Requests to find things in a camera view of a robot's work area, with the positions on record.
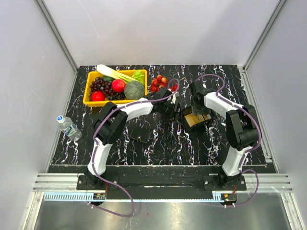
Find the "black card box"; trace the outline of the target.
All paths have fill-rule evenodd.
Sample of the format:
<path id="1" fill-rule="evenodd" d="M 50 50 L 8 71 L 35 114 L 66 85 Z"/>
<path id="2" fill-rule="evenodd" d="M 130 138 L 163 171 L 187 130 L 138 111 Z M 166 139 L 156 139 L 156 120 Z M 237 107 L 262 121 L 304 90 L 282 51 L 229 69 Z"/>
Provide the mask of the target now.
<path id="1" fill-rule="evenodd" d="M 181 111 L 181 123 L 186 132 L 192 132 L 205 125 L 210 125 L 215 117 L 214 113 L 194 115 L 191 107 L 184 108 Z"/>

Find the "black card holder wallet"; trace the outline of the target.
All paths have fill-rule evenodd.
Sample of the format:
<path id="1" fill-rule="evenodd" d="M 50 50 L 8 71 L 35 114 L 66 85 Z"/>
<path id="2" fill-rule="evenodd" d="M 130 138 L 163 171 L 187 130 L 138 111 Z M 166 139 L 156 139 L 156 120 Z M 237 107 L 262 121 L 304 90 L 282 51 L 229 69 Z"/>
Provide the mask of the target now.
<path id="1" fill-rule="evenodd" d="M 151 130 L 135 126 L 130 133 L 130 138 L 138 143 L 147 143 L 150 135 Z"/>

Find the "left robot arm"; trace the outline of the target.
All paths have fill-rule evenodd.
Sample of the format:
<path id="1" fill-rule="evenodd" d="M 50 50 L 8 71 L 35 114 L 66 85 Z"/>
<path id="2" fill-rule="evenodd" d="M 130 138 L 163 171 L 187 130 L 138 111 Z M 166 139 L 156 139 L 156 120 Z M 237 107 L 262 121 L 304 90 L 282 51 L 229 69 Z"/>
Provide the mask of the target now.
<path id="1" fill-rule="evenodd" d="M 87 171 L 84 173 L 87 183 L 93 189 L 104 184 L 102 174 L 106 171 L 106 161 L 113 144 L 119 139 L 131 119 L 152 113 L 172 115 L 179 97 L 178 90 L 171 92 L 161 88 L 156 93 L 146 95 L 134 102 L 116 105 L 108 102 L 102 108 L 99 118 L 94 124 L 94 147 Z"/>

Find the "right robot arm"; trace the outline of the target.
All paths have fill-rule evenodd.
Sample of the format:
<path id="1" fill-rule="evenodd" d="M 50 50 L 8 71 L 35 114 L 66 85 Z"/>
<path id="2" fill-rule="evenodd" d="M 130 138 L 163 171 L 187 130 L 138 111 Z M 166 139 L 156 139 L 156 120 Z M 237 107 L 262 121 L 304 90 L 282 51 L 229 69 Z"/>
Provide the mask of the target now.
<path id="1" fill-rule="evenodd" d="M 225 119 L 226 138 L 230 144 L 222 170 L 213 184 L 228 190 L 241 180 L 247 154 L 260 143 L 261 131 L 255 108 L 234 103 L 200 81 L 189 85 L 191 111 L 197 122 L 209 122 L 216 114 Z"/>

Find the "red cherry bunch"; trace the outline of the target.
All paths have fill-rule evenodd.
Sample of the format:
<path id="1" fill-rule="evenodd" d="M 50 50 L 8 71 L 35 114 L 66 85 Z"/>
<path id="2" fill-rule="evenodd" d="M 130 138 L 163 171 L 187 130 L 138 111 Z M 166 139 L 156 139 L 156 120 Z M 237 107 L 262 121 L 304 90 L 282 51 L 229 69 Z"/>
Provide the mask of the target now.
<path id="1" fill-rule="evenodd" d="M 171 92 L 175 92 L 179 89 L 179 83 L 176 79 L 170 79 L 163 75 L 158 75 L 151 82 L 150 92 L 158 92 L 160 88 L 167 88 Z"/>

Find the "green cantaloupe melon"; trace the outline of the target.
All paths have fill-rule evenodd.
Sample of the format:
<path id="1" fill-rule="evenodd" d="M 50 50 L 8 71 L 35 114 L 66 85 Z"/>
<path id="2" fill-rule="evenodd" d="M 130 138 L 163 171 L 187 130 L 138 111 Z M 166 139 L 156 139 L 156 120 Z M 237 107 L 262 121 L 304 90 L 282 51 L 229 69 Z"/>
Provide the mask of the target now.
<path id="1" fill-rule="evenodd" d="M 145 95 L 145 88 L 139 81 L 131 81 L 126 84 L 124 94 L 129 100 L 138 100 Z"/>

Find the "green lettuce leaf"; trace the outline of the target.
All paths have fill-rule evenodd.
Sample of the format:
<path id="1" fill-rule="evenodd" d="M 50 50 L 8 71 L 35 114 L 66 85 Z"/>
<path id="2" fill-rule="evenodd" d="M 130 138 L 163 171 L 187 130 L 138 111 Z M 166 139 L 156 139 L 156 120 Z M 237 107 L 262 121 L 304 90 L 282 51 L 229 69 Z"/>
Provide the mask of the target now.
<path id="1" fill-rule="evenodd" d="M 141 70 L 136 70 L 133 73 L 132 78 L 139 81 L 143 86 L 145 85 L 145 75 Z"/>

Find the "red apple upper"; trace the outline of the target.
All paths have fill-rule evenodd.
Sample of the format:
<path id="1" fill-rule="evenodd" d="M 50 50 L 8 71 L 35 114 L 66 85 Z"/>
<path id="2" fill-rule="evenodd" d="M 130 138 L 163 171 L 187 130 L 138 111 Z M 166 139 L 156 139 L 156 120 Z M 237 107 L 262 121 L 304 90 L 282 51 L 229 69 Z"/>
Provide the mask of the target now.
<path id="1" fill-rule="evenodd" d="M 116 79 L 112 81 L 111 87 L 114 92 L 122 93 L 125 89 L 126 83 L 121 79 Z"/>

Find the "red apple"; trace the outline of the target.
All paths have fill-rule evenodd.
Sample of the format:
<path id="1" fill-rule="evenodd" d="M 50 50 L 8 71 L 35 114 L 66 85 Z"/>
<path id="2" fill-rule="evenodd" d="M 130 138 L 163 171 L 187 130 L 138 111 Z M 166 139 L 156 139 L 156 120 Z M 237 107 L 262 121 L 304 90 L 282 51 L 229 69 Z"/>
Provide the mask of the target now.
<path id="1" fill-rule="evenodd" d="M 114 92 L 122 93 L 125 89 L 126 83 L 121 79 L 116 79 L 112 81 L 111 87 Z"/>
<path id="2" fill-rule="evenodd" d="M 94 101 L 94 102 L 104 101 L 105 95 L 101 91 L 95 91 L 91 94 L 91 100 Z"/>

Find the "green avocado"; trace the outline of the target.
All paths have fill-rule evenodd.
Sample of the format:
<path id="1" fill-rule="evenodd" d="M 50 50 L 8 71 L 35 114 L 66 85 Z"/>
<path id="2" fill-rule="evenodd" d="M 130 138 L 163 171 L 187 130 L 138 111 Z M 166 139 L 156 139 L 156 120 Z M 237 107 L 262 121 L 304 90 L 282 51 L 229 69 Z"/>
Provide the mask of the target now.
<path id="1" fill-rule="evenodd" d="M 107 82 L 112 82 L 114 80 L 114 78 L 108 77 L 108 76 L 103 76 L 102 79 L 103 81 L 107 81 Z"/>

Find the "red apple lower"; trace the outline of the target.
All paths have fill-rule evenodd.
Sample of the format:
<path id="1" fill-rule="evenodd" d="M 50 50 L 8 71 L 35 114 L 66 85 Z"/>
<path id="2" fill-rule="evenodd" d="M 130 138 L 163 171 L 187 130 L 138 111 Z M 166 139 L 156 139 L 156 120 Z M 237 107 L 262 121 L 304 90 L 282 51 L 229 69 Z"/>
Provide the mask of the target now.
<path id="1" fill-rule="evenodd" d="M 94 102 L 104 101 L 105 95 L 101 91 L 95 91 L 91 94 L 91 100 L 94 101 Z"/>

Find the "purple grape bunch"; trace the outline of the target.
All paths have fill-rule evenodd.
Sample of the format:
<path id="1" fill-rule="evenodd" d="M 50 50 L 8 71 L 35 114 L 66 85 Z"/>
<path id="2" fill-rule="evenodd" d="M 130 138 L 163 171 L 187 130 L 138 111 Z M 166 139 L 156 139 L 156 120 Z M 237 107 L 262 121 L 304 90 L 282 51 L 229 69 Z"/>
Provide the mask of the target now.
<path id="1" fill-rule="evenodd" d="M 91 100 L 91 94 L 95 91 L 101 91 L 104 93 L 105 98 L 107 98 L 109 101 L 113 100 L 124 100 L 125 94 L 124 91 L 122 93 L 117 93 L 112 90 L 111 87 L 112 82 L 103 81 L 102 77 L 96 77 L 95 80 L 90 85 L 90 101 Z"/>

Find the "white green leek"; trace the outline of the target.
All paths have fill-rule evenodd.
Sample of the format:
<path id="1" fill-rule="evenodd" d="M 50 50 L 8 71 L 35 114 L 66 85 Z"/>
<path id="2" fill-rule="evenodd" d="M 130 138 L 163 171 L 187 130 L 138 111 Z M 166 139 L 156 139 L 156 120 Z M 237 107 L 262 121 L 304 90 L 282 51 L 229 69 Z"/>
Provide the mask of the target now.
<path id="1" fill-rule="evenodd" d="M 103 64 L 99 64 L 96 66 L 96 71 L 98 71 L 99 73 L 103 74 L 104 76 L 108 76 L 111 78 L 114 78 L 116 80 L 123 80 L 125 82 L 131 82 L 131 81 L 135 81 L 134 78 L 125 75 L 123 73 L 120 73 L 118 71 L 113 70 L 112 68 L 105 66 Z"/>

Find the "yellow plastic basket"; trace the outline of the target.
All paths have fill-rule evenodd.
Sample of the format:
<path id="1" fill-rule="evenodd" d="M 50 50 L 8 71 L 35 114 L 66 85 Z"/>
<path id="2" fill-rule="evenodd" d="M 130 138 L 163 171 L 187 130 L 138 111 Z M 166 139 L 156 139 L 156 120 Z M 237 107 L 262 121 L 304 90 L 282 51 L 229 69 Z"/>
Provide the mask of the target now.
<path id="1" fill-rule="evenodd" d="M 133 73 L 136 72 L 138 70 L 135 69 L 129 69 L 129 70 L 117 70 L 117 72 L 120 72 L 122 74 L 125 74 L 127 76 L 132 77 Z M 144 75 L 143 79 L 144 79 L 144 94 L 147 95 L 147 70 L 145 69 L 140 69 L 139 71 L 141 71 L 141 73 Z M 89 107 L 103 107 L 105 106 L 105 104 L 109 101 L 107 98 L 105 98 L 104 101 L 90 101 L 89 95 L 90 95 L 90 85 L 91 83 L 95 80 L 96 77 L 100 77 L 103 76 L 101 73 L 99 73 L 98 71 L 90 71 L 87 74 L 87 81 L 86 81 L 86 86 L 84 88 L 84 95 L 83 95 L 83 104 L 89 106 Z M 127 103 L 131 103 L 134 102 L 135 100 L 113 100 L 112 102 L 114 104 L 127 104 Z"/>

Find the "plastic water bottle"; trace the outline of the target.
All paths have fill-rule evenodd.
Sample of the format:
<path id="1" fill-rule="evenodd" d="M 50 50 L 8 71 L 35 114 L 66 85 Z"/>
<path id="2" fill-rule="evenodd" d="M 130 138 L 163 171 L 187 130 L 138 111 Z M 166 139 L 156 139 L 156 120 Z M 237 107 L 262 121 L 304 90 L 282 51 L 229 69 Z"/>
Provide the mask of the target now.
<path id="1" fill-rule="evenodd" d="M 78 141 L 82 137 L 81 131 L 69 117 L 59 115 L 57 117 L 58 128 L 72 141 Z"/>

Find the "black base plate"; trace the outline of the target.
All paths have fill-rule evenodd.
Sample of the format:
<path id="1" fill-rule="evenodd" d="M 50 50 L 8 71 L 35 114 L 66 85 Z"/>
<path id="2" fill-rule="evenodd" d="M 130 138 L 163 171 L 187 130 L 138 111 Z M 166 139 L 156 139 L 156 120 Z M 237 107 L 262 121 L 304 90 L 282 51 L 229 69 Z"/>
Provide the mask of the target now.
<path id="1" fill-rule="evenodd" d="M 107 192 L 108 199 L 126 199 L 117 185 L 130 193 L 134 201 L 162 199 L 209 199 L 213 191 L 241 192 L 247 186 L 243 176 L 221 185 L 220 166 L 111 166 L 106 167 L 104 183 L 86 171 L 78 175 L 78 190 Z"/>

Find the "aluminium frame rail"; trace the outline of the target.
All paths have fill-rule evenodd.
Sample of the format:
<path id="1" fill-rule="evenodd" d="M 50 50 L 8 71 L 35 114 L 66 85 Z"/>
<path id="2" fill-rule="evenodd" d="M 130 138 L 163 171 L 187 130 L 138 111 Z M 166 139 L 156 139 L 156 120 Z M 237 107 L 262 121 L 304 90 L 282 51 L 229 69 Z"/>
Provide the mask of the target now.
<path id="1" fill-rule="evenodd" d="M 236 188 L 238 191 L 252 192 L 258 188 L 260 193 L 292 193 L 292 186 L 286 174 L 260 173 L 258 177 L 247 173 L 243 179 L 239 180 L 234 186 L 227 186 L 222 189 L 213 185 L 215 174 L 205 176 L 187 175 L 140 175 L 127 174 L 125 176 L 112 175 L 109 180 L 113 183 L 119 183 L 122 187 L 128 188 L 192 188 L 206 191 L 231 191 Z M 76 190 L 105 190 L 103 182 L 94 187 L 84 175 L 76 173 L 42 173 L 36 178 L 35 190 L 53 190 L 53 191 L 76 191 Z"/>

